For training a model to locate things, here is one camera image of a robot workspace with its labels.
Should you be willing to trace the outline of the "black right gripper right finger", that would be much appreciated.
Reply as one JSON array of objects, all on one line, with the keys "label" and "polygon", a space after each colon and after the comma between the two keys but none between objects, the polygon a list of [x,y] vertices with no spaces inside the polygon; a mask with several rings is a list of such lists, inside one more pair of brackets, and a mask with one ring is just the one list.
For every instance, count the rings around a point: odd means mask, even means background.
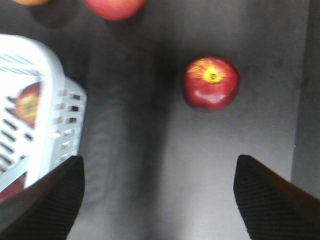
[{"label": "black right gripper right finger", "polygon": [[320,201],[250,155],[237,158],[233,192],[252,240],[318,240]]}]

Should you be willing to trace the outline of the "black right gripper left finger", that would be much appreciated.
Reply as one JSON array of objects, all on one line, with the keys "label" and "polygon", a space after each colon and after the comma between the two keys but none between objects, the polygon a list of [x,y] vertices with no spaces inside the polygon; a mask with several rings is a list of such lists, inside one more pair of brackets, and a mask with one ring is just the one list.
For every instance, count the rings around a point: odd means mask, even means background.
[{"label": "black right gripper left finger", "polygon": [[65,240],[85,193],[84,161],[72,156],[0,203],[2,240]]}]

